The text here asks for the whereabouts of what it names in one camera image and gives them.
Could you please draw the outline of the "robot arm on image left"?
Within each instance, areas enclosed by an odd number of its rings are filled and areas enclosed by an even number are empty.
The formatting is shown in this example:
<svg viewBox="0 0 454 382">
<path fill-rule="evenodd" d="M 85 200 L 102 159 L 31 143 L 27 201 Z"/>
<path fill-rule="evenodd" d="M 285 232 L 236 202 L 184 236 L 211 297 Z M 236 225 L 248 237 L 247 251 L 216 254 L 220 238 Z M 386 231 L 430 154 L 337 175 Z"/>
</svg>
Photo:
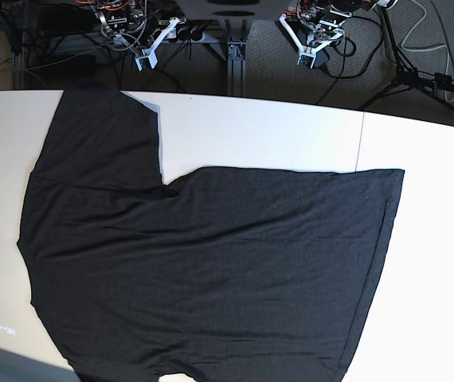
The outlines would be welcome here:
<svg viewBox="0 0 454 382">
<path fill-rule="evenodd" d="M 148 54 L 186 22 L 174 1 L 96 1 L 92 10 L 100 20 L 105 46 L 137 57 Z"/>
</svg>

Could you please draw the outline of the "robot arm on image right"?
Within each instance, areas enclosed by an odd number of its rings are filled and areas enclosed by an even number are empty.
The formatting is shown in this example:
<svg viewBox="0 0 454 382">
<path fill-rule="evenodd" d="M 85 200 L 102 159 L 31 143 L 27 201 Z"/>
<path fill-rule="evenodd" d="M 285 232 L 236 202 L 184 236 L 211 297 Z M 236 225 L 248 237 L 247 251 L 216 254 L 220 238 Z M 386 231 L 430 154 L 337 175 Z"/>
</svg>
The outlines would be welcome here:
<svg viewBox="0 0 454 382">
<path fill-rule="evenodd" d="M 301 0 L 279 18 L 297 48 L 299 57 L 314 57 L 345 37 L 342 25 L 357 10 L 372 10 L 378 1 Z"/>
</svg>

